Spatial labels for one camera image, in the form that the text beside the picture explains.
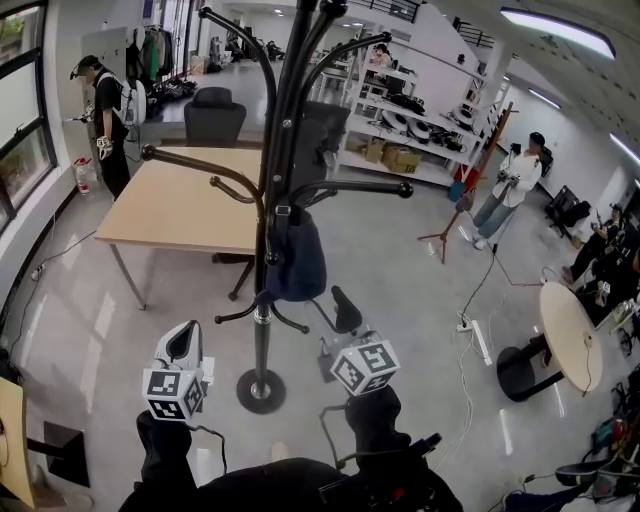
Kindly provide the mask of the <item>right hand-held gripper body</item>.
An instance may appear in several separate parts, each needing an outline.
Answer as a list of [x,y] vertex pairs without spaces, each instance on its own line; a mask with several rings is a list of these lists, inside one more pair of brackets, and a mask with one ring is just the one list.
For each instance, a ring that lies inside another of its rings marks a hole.
[[318,365],[324,382],[338,382],[350,397],[386,387],[401,368],[391,342],[377,331],[334,343],[322,339]]

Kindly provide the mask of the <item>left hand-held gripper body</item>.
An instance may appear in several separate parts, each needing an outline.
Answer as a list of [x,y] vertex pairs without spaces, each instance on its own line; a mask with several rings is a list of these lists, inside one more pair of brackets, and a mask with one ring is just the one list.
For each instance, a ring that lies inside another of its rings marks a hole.
[[143,371],[142,395],[156,420],[193,424],[214,383],[215,359],[205,357],[201,325],[183,322],[156,345]]

